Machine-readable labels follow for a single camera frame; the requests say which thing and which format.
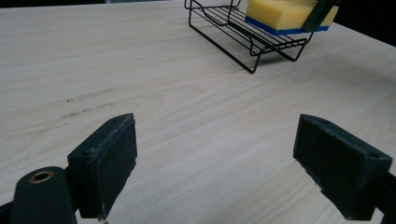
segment dish rack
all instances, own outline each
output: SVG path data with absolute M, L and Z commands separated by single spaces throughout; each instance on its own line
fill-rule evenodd
M 227 6 L 203 6 L 197 0 L 185 0 L 184 8 L 189 13 L 189 26 L 198 34 L 203 36 L 214 46 L 232 58 L 236 63 L 241 65 L 250 74 L 256 72 L 263 54 L 276 52 L 284 58 L 295 62 L 299 59 L 305 45 L 311 40 L 313 32 L 301 35 L 270 35 L 264 30 L 245 22 L 246 14 L 239 10 L 241 0 L 236 4 L 231 0 L 231 4 Z M 217 28 L 216 31 L 221 32 L 205 32 L 208 27 Z M 234 40 L 239 46 L 235 50 L 235 45 L 226 47 L 220 43 L 222 39 L 213 38 L 218 33 L 224 33 Z M 246 50 L 253 60 L 246 60 Z

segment wooden table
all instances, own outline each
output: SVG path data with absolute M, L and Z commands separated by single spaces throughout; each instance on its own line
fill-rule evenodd
M 298 118 L 396 158 L 396 48 L 333 24 L 251 75 L 187 18 L 180 0 L 0 9 L 0 204 L 134 113 L 137 165 L 109 223 L 348 223 L 292 157 Z

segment yellow sponge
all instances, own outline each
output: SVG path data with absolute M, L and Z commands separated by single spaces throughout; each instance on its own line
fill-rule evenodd
M 272 35 L 305 33 L 302 26 L 316 3 L 315 0 L 249 0 L 246 21 Z M 337 10 L 333 6 L 316 31 L 327 31 Z

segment blue sponge layer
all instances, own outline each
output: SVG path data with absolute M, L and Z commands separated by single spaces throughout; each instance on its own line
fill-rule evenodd
M 271 28 L 271 27 L 259 22 L 259 21 L 251 19 L 249 16 L 245 17 L 245 21 L 263 29 L 264 31 L 266 31 L 267 33 L 269 33 L 271 35 L 297 35 L 297 34 L 302 34 L 302 33 L 310 33 L 310 32 L 303 30 L 302 28 L 295 28 L 295 29 L 288 29 L 288 30 L 276 30 L 274 28 Z M 327 30 L 329 30 L 329 26 L 319 26 L 319 28 L 316 29 L 314 32 L 327 31 Z

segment scratch mark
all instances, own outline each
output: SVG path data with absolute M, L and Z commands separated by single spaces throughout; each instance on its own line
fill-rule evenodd
M 67 115 L 62 115 L 61 118 L 62 119 L 71 118 L 71 117 L 74 117 L 75 115 L 79 115 L 81 113 L 89 112 L 89 111 L 92 111 L 92 108 L 85 108 L 85 109 L 77 111 L 77 112 L 71 112 Z
M 51 126 L 48 126 L 46 128 L 37 129 L 37 130 L 31 131 L 31 132 L 28 132 L 28 133 L 17 133 L 17 134 L 11 135 L 10 137 L 6 138 L 6 140 L 7 141 L 13 141 L 13 140 L 21 139 L 21 138 L 28 137 L 28 136 L 31 136 L 31 135 L 47 133 L 47 132 L 62 128 L 63 126 L 66 126 L 66 125 L 68 125 L 68 123 L 58 124 L 58 125 L 51 125 Z
M 84 94 L 84 95 L 77 96 L 76 98 L 78 100 L 85 100 L 85 99 L 88 99 L 88 98 L 92 98 L 92 97 L 95 97 L 95 96 L 98 96 L 98 95 L 105 94 L 105 93 L 107 93 L 109 91 L 113 91 L 113 88 L 108 88 L 108 89 L 101 90 L 101 91 L 93 91 L 93 92 L 90 92 L 90 93 L 87 93 L 87 94 Z
M 107 103 L 105 105 L 97 105 L 96 108 L 100 109 L 100 108 L 104 108 L 104 107 L 108 107 L 108 106 L 113 106 L 113 103 Z

